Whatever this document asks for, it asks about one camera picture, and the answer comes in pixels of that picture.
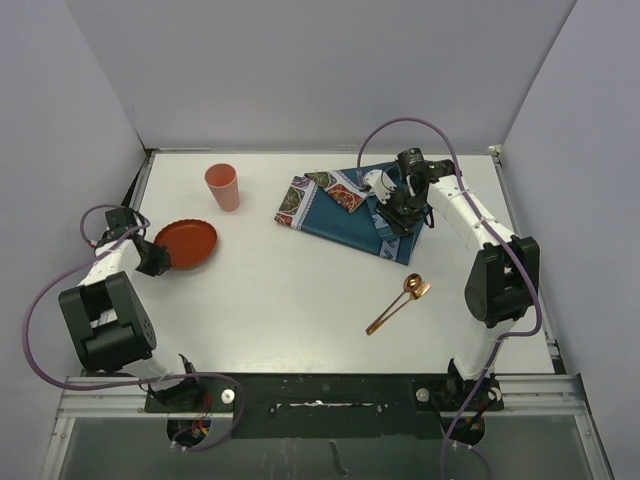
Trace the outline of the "pink plastic cup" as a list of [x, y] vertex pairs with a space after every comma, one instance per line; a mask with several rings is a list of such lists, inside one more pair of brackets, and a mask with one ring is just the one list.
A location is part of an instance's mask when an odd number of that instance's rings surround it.
[[224, 212], [232, 212], [240, 205], [236, 169], [227, 163], [210, 166], [204, 175], [205, 183]]

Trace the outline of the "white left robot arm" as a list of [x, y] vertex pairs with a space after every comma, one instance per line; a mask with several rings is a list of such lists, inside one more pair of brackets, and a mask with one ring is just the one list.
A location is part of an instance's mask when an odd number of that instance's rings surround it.
[[89, 372], [140, 379], [165, 406], [190, 411], [205, 394], [189, 375], [193, 364], [158, 346], [149, 315], [130, 275], [156, 277], [171, 269], [168, 250], [145, 239], [149, 221], [129, 207], [108, 207], [107, 230], [95, 244], [95, 261], [78, 286], [58, 302], [78, 358]]

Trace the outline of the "red round plate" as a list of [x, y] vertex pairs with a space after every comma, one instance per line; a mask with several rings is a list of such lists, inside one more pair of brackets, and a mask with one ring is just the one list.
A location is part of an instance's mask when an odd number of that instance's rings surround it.
[[168, 251], [172, 269], [188, 270], [207, 261], [218, 242], [213, 225], [199, 219], [183, 219], [163, 227], [154, 244]]

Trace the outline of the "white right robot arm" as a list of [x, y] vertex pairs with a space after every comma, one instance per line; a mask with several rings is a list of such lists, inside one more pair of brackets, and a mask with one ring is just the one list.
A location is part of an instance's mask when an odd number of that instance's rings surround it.
[[437, 212], [476, 252], [464, 300], [472, 316], [464, 344], [451, 364], [458, 375], [445, 384], [448, 402], [469, 408], [481, 396], [487, 377], [515, 323], [538, 298], [540, 247], [501, 224], [463, 179], [457, 159], [428, 161], [418, 148], [399, 153], [396, 179], [384, 169], [359, 171], [362, 190], [376, 198], [375, 212], [394, 236], [408, 235]]

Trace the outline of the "blue patterned placemat cloth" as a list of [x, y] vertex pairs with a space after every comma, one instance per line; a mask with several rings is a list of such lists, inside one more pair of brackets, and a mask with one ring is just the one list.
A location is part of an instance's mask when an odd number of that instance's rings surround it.
[[404, 236], [392, 233], [376, 212], [377, 198], [358, 188], [357, 170], [308, 172], [295, 176], [274, 220], [299, 230], [403, 265], [411, 261], [424, 222]]

